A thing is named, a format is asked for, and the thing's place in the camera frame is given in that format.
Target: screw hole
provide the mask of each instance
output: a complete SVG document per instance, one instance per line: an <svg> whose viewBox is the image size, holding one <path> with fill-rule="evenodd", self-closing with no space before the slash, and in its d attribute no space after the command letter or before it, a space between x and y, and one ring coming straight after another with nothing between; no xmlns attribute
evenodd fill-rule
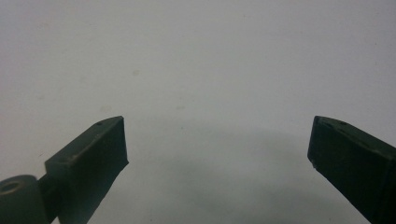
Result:
<svg viewBox="0 0 396 224"><path fill-rule="evenodd" d="M21 183L20 182L9 182L6 183L2 188L0 188L0 192L2 194L10 193L14 191L15 189L18 189L20 187Z"/></svg>

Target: gray surface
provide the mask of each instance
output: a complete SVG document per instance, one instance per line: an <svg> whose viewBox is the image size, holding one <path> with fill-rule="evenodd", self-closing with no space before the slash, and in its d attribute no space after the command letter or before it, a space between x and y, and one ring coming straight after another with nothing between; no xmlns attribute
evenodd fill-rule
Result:
<svg viewBox="0 0 396 224"><path fill-rule="evenodd" d="M306 158L315 115L396 145L396 3L2 1L0 179L123 115L91 223L367 223Z"/></svg>

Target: white background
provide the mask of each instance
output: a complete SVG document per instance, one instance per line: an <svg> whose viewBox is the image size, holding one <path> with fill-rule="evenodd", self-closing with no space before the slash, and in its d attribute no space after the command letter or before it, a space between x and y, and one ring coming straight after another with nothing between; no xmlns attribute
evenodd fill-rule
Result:
<svg viewBox="0 0 396 224"><path fill-rule="evenodd" d="M396 145L395 41L394 0L2 0L0 179L122 115L90 223L368 223L306 152L315 115Z"/></svg>

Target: white wall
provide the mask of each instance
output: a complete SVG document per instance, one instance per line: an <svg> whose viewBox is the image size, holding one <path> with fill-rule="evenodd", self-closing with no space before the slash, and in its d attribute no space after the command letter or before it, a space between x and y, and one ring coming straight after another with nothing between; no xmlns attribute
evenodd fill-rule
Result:
<svg viewBox="0 0 396 224"><path fill-rule="evenodd" d="M315 115L396 145L395 10L3 0L0 179L123 115L130 164L91 223L368 223L306 151Z"/></svg>

